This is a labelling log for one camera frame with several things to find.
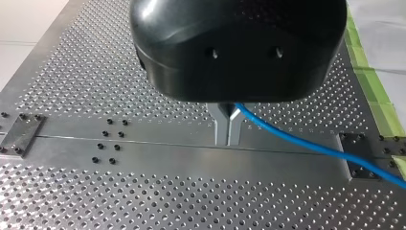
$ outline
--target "black robot housing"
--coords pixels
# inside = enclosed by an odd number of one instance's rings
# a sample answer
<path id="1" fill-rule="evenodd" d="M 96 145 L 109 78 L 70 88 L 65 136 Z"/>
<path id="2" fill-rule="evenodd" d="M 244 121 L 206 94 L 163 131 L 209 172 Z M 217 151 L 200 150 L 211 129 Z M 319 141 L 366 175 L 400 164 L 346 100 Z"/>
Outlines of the black robot housing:
<path id="1" fill-rule="evenodd" d="M 320 86 L 346 27 L 345 0 L 133 0 L 147 77 L 180 101 L 284 102 Z"/>

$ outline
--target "metal clamp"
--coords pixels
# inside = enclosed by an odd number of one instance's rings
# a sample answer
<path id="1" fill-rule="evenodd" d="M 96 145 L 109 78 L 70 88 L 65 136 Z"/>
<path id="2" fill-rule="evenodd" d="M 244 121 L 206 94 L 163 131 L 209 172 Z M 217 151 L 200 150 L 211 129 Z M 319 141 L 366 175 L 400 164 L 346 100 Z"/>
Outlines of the metal clamp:
<path id="1" fill-rule="evenodd" d="M 377 165 L 378 167 L 384 168 L 385 170 L 389 171 L 390 173 L 396 174 L 401 176 L 401 172 L 397 167 L 395 161 L 392 157 L 384 158 L 384 157 L 374 157 L 372 152 L 372 146 L 370 140 L 367 136 L 363 133 L 340 133 L 337 135 L 339 149 L 341 151 L 351 152 L 352 154 L 356 154 L 372 163 Z M 387 148 L 384 149 L 384 154 L 389 154 Z M 381 179 L 380 176 L 375 174 L 374 172 L 370 172 L 364 167 L 361 167 L 355 163 L 347 161 L 346 164 L 347 174 L 349 180 L 353 179 L 362 179 L 362 180 L 379 180 Z"/>
<path id="2" fill-rule="evenodd" d="M 45 117 L 20 113 L 0 144 L 1 157 L 24 157 Z"/>
<path id="3" fill-rule="evenodd" d="M 248 108 L 254 103 L 247 103 Z M 231 103 L 206 103 L 214 118 L 215 144 L 217 146 L 237 146 L 241 133 L 241 123 L 245 116 Z"/>

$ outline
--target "mounting hole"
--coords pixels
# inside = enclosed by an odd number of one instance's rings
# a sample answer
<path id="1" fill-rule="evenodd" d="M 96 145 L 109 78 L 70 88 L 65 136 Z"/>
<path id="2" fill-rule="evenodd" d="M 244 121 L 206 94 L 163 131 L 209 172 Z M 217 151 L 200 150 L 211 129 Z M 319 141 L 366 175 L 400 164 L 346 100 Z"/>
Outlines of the mounting hole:
<path id="1" fill-rule="evenodd" d="M 268 51 L 268 56 L 270 58 L 282 58 L 283 57 L 283 48 L 281 46 L 273 46 Z"/>
<path id="2" fill-rule="evenodd" d="M 217 59 L 218 51 L 214 47 L 209 47 L 209 48 L 206 48 L 205 55 L 208 58 Z"/>

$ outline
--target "perforated breadboard table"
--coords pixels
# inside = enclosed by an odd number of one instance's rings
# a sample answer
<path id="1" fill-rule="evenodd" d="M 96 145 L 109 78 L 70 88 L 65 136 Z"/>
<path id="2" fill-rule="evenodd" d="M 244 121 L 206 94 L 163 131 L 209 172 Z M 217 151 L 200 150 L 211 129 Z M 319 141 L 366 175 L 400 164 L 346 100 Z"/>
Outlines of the perforated breadboard table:
<path id="1" fill-rule="evenodd" d="M 128 4 L 71 0 L 1 93 L 1 140 L 19 113 L 47 117 L 24 159 L 0 160 L 1 229 L 406 229 L 405 192 L 350 180 L 343 160 L 248 121 L 239 146 L 216 147 L 204 104 L 148 83 Z M 338 133 L 364 133 L 371 157 L 395 173 L 403 140 L 378 140 L 344 45 L 312 95 L 254 111 L 335 149 Z"/>

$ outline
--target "metal surface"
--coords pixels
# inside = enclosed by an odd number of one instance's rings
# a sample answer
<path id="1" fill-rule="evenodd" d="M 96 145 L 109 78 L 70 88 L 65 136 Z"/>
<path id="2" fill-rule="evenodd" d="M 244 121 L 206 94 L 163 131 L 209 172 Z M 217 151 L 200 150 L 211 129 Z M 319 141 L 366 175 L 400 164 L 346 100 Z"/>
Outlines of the metal surface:
<path id="1" fill-rule="evenodd" d="M 0 144 L 0 157 L 24 157 L 44 120 L 37 114 L 19 114 Z"/>
<path id="2" fill-rule="evenodd" d="M 216 147 L 204 104 L 148 84 L 127 9 L 128 0 L 69 1 L 1 92 L 2 133 L 19 112 L 48 117 L 23 161 L 0 161 L 1 229 L 406 229 L 404 191 L 349 181 L 342 160 L 250 122 L 238 147 Z M 379 141 L 345 46 L 314 95 L 255 112 L 335 149 L 338 132 L 365 133 L 375 162 L 395 173 L 382 150 L 404 140 Z"/>
<path id="3" fill-rule="evenodd" d="M 227 146 L 230 128 L 230 116 L 224 103 L 206 103 L 214 119 L 214 143 L 216 146 Z"/>
<path id="4" fill-rule="evenodd" d="M 255 104 L 245 103 L 244 105 L 246 108 L 252 109 Z M 234 105 L 233 108 L 234 108 L 233 113 L 230 116 L 228 142 L 230 146 L 237 146 L 239 145 L 239 141 L 241 138 L 241 127 L 242 122 L 245 120 L 245 116 Z"/>
<path id="5" fill-rule="evenodd" d="M 27 161 L 2 161 L 1 228 L 406 227 L 404 192 L 349 183 L 338 159 L 131 143 L 116 152 L 97 143 L 38 138 Z"/>
<path id="6" fill-rule="evenodd" d="M 378 138 L 377 141 L 380 144 L 381 155 L 406 155 L 406 138 L 405 137 L 395 137 L 395 138 Z"/>
<path id="7" fill-rule="evenodd" d="M 337 139 L 341 143 L 341 150 L 345 152 L 350 152 L 356 154 L 368 161 L 376 164 L 375 160 L 371 156 L 371 144 L 367 137 L 363 134 L 353 134 L 353 133 L 340 133 L 337 135 Z M 349 176 L 352 179 L 380 179 L 378 175 L 370 172 L 363 167 L 347 161 L 349 168 Z"/>
<path id="8" fill-rule="evenodd" d="M 68 4 L 2 92 L 1 98 L 8 100 L 1 106 L 10 113 L 17 109 L 50 116 L 44 136 L 101 138 L 105 119 L 112 118 L 133 125 L 125 131 L 127 141 L 214 146 L 214 121 L 204 104 L 168 99 L 147 82 L 133 48 L 127 11 L 128 0 Z M 376 134 L 345 46 L 325 85 L 313 95 L 292 103 L 259 103 L 255 112 L 286 131 L 330 147 L 335 140 L 326 133 Z M 122 131 L 109 128 L 111 133 Z M 272 136 L 249 122 L 241 129 L 242 149 L 308 152 L 286 149 L 275 143 L 279 139 L 264 141 Z"/>

